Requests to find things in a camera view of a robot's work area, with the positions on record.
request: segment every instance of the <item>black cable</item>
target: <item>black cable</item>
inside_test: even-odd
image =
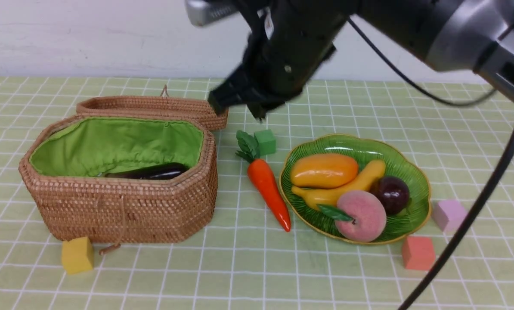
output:
[[[349,20],[349,23],[351,23],[351,25],[353,25],[355,30],[357,30],[359,33],[362,33],[358,29],[358,26],[356,26],[354,23],[352,23],[351,20]],[[369,42],[369,40],[365,37],[364,34],[361,34],[361,36],[363,37],[363,39],[365,39],[367,42]],[[369,42],[369,44],[371,45],[371,47],[373,49],[377,50],[377,48],[375,48],[371,42]],[[376,53],[378,53],[381,57],[382,54],[381,54],[381,52],[379,52],[379,50],[377,50]],[[400,72],[400,71],[398,71],[398,69],[396,69],[396,67],[394,67],[394,65],[392,67],[393,67],[393,69],[395,69],[395,71],[397,71],[397,73]],[[437,276],[437,274],[444,267],[445,263],[448,261],[448,259],[452,255],[452,253],[454,253],[454,251],[456,250],[456,248],[458,247],[458,245],[460,244],[462,239],[464,239],[466,233],[468,232],[469,228],[473,224],[475,218],[479,215],[479,213],[485,206],[486,202],[489,200],[489,197],[491,196],[492,192],[497,187],[499,181],[501,180],[506,169],[508,168],[509,164],[511,163],[513,156],[514,156],[514,128],[513,128],[513,131],[511,132],[511,137],[504,149],[504,152],[502,153],[502,155],[500,157],[499,163],[496,165],[495,170],[493,171],[491,177],[486,182],[485,188],[483,188],[483,191],[479,194],[479,197],[477,198],[477,200],[475,201],[475,203],[469,210],[468,215],[466,216],[466,218],[464,219],[464,221],[462,222],[462,224],[460,225],[460,227],[458,228],[458,230],[456,231],[454,236],[452,236],[452,239],[450,240],[450,242],[448,242],[448,245],[446,246],[444,251],[441,253],[441,255],[439,256],[439,258],[437,259],[435,264],[431,267],[430,271],[422,279],[420,284],[418,284],[417,287],[412,291],[412,293],[408,296],[408,298],[406,298],[406,300],[404,300],[404,302],[399,307],[399,310],[409,309],[410,306],[412,306],[412,304],[417,300],[417,298],[424,292],[424,290],[426,290],[428,285],[433,281],[433,279]]]
[[[451,101],[439,98],[439,97],[435,96],[434,94],[431,94],[427,90],[424,90],[418,84],[414,83],[410,78],[408,78],[404,73],[402,73],[395,65],[393,65],[393,63],[391,61],[389,61],[389,59],[387,59],[387,57],[385,57],[385,55],[383,55],[383,53],[370,41],[370,39],[362,32],[362,30],[359,28],[359,26],[357,26],[355,24],[355,22],[353,22],[351,20],[351,18],[349,18],[347,21],[348,21],[349,24],[351,24],[351,26],[355,29],[355,31],[357,31],[357,33],[359,33],[359,35],[362,37],[362,39],[364,41],[366,41],[366,43],[368,43],[368,45],[375,51],[375,53],[381,59],[383,59],[383,61],[385,61],[385,63],[391,69],[393,69],[393,71],[396,72],[396,74],[398,74],[406,83],[408,83],[411,86],[413,86],[414,88],[416,88],[416,90],[418,90],[420,93],[424,94],[425,96],[430,97],[431,99],[433,99],[433,100],[435,100],[437,102],[440,102],[442,104],[446,104],[446,105],[449,105],[449,106],[457,106],[457,107],[460,107],[460,108],[461,107],[469,107],[469,106],[474,106],[474,105],[483,103],[485,100],[487,100],[488,98],[491,98],[497,92],[493,88],[492,90],[490,90],[489,92],[483,94],[483,96],[480,96],[477,99],[474,99],[474,100],[471,100],[471,101],[467,101],[467,102],[461,102],[461,103],[451,102]]]

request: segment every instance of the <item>toy mango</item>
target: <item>toy mango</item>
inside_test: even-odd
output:
[[[359,164],[347,155],[315,154],[296,161],[290,172],[293,185],[301,188],[333,189],[359,174]]]

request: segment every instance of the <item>wicker basket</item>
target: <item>wicker basket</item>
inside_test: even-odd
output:
[[[228,118],[228,110],[216,115],[205,100],[169,97],[167,85],[163,88],[161,96],[105,96],[91,98],[77,105],[78,114],[100,114],[102,112],[125,116],[159,115],[192,118],[210,131],[224,129]]]
[[[216,145],[212,133],[190,118],[134,117],[186,121],[203,133],[199,159],[194,155],[196,165],[175,179],[49,177],[38,172],[30,158],[44,141],[62,129],[95,118],[125,119],[125,114],[92,112],[54,123],[41,132],[20,161],[21,177],[54,237],[64,241],[88,236],[92,242],[114,243],[115,247],[120,242],[176,243],[210,222],[218,187]]]

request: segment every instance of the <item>pink cube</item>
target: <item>pink cube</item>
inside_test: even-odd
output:
[[[464,218],[468,215],[468,211],[458,202],[458,200],[443,200],[434,208],[431,217],[439,226],[442,232],[456,231]]]
[[[433,241],[428,237],[408,236],[401,249],[404,268],[428,271],[435,263],[437,256]]]

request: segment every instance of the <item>basket drawstring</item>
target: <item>basket drawstring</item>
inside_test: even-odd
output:
[[[98,252],[100,255],[105,255],[107,253],[110,253],[111,251],[114,251],[116,249],[119,249],[121,247],[121,239],[123,239],[123,235],[125,234],[125,229],[127,229],[127,217],[126,217],[126,214],[125,214],[125,199],[124,199],[124,196],[121,196],[121,217],[122,217],[122,228],[121,228],[121,233],[119,234],[119,237],[117,239],[117,241],[113,244],[113,245],[110,245],[109,247],[106,247],[104,249],[100,249],[100,251]]]

